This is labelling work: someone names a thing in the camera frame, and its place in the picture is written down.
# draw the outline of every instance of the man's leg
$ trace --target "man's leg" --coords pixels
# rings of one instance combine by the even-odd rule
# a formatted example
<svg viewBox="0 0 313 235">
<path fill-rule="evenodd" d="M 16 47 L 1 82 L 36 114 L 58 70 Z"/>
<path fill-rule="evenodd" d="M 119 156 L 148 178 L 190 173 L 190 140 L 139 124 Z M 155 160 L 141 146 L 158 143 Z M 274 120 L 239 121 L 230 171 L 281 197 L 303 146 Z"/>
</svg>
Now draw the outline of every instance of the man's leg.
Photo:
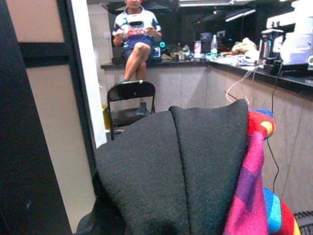
<svg viewBox="0 0 313 235">
<path fill-rule="evenodd" d="M 146 80 L 147 78 L 147 63 L 144 60 L 141 60 L 137 71 L 136 71 L 136 79 L 137 80 Z"/>
<path fill-rule="evenodd" d="M 142 61 L 147 61 L 150 54 L 150 46 L 145 43 L 136 43 L 133 52 L 127 60 L 124 80 L 129 81 Z"/>
</svg>

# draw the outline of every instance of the water bottle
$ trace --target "water bottle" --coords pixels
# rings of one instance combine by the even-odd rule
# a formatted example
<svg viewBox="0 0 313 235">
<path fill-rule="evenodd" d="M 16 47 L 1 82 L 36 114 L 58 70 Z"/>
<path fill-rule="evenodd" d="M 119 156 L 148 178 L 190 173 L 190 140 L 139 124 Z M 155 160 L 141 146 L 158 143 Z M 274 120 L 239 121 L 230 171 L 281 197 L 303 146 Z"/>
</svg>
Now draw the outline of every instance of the water bottle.
<svg viewBox="0 0 313 235">
<path fill-rule="evenodd" d="M 211 53 L 217 55 L 217 39 L 216 35 L 213 35 L 213 39 L 211 41 Z"/>
</svg>

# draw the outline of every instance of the rainbow patterned fabric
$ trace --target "rainbow patterned fabric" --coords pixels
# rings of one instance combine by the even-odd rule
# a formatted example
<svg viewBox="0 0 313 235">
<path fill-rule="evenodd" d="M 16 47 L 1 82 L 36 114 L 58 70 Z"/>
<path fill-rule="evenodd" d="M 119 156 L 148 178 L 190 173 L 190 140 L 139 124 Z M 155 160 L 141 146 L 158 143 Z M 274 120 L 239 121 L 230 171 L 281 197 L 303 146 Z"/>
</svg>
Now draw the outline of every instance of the rainbow patterned fabric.
<svg viewBox="0 0 313 235">
<path fill-rule="evenodd" d="M 223 235 L 300 235 L 291 210 L 262 186 L 263 141 L 275 131 L 272 113 L 248 113 L 248 150 Z"/>
</svg>

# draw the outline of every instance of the person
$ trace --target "person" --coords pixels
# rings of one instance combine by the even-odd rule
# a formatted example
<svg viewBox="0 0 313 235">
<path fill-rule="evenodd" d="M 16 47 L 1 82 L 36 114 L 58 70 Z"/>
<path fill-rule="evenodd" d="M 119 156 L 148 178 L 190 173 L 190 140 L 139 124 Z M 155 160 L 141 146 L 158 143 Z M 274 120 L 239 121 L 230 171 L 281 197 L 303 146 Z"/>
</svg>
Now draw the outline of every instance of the person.
<svg viewBox="0 0 313 235">
<path fill-rule="evenodd" d="M 113 44 L 123 44 L 122 58 L 126 61 L 123 81 L 129 81 L 136 73 L 137 80 L 146 79 L 146 66 L 155 50 L 153 42 L 162 38 L 161 27 L 156 16 L 141 6 L 141 0 L 125 0 L 127 8 L 114 23 Z"/>
</svg>

